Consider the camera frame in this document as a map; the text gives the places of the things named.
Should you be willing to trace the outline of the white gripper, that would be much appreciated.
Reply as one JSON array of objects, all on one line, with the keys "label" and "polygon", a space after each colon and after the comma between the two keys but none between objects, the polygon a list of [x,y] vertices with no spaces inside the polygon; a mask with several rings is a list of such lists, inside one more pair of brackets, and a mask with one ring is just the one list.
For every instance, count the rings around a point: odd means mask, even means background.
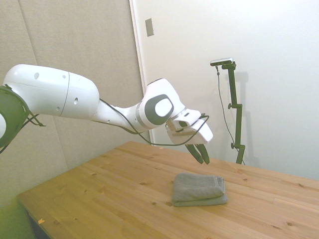
[{"label": "white gripper", "polygon": [[204,144],[213,139],[213,133],[203,119],[198,119],[193,125],[185,127],[180,132],[173,131],[168,126],[166,126],[166,130],[173,144],[186,144],[187,150],[198,163],[202,164],[202,159],[206,164],[210,163]]}]

